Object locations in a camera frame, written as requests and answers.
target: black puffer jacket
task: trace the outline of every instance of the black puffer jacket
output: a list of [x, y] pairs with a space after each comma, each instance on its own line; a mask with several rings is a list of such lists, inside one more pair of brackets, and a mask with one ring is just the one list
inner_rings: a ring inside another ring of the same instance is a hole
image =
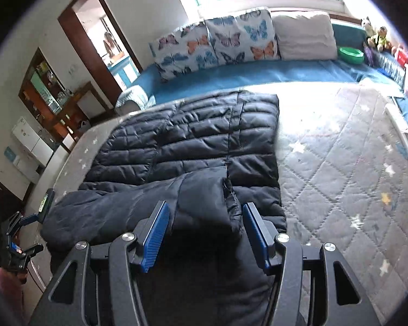
[[171, 223], [155, 267], [139, 281], [150, 325], [259, 325], [272, 278], [257, 267], [240, 207], [286, 229], [274, 140], [276, 95], [215, 92], [146, 111], [117, 127], [85, 181], [53, 207], [49, 250], [112, 241], [158, 199]]

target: white power strip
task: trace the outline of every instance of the white power strip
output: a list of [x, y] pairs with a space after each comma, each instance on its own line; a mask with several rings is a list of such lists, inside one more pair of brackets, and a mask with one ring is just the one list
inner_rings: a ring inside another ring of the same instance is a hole
[[386, 104], [385, 112], [390, 117], [399, 138], [408, 153], [408, 124], [400, 113], [399, 109], [394, 104]]

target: sofa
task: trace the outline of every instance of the sofa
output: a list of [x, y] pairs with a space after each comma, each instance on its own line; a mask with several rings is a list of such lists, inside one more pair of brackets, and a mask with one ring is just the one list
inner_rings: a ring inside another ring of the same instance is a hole
[[[297, 14], [303, 16], [307, 13], [299, 12]], [[274, 26], [276, 15], [275, 12], [271, 13]], [[366, 32], [361, 26], [338, 20], [329, 20], [329, 23], [332, 26], [332, 33], [337, 46], [362, 49], [362, 44], [366, 40]], [[236, 65], [218, 65], [179, 75], [166, 82], [162, 82], [158, 68], [160, 67], [155, 63], [150, 65], [133, 82], [132, 86], [120, 95], [115, 107], [119, 115], [136, 111], [134, 98], [136, 98], [136, 94], [142, 95], [144, 93], [144, 97], [146, 95], [146, 99], [149, 101], [143, 102], [142, 97], [140, 97], [139, 107], [141, 109], [218, 89], [271, 82], [360, 82], [369, 77], [375, 83], [394, 83], [366, 63], [349, 65], [338, 58], [309, 60], [282, 58]]]

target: yellow star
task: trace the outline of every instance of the yellow star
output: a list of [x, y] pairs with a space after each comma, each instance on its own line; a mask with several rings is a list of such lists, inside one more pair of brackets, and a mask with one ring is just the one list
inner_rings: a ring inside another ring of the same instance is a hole
[[386, 205], [389, 205], [390, 202], [392, 201], [392, 200], [390, 199], [390, 194], [388, 194], [388, 193], [386, 193], [386, 192], [383, 192], [383, 193], [381, 194], [381, 196], [382, 196], [382, 202], [384, 202]]

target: orange butterfly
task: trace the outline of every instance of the orange butterfly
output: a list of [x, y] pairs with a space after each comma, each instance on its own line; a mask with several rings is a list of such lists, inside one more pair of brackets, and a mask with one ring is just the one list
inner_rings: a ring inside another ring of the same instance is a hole
[[198, 47], [199, 45], [210, 45], [210, 44], [208, 43], [208, 38], [207, 38], [207, 36], [202, 36], [202, 37], [199, 38], [199, 39], [193, 40], [193, 41], [191, 41], [191, 42], [187, 42], [187, 52], [188, 52], [188, 54], [189, 54], [189, 55], [190, 55], [190, 54], [193, 54], [194, 51], [197, 49], [197, 47]]
[[274, 42], [270, 41], [264, 49], [251, 47], [251, 51], [254, 55], [254, 60], [266, 59], [266, 56], [274, 57]]

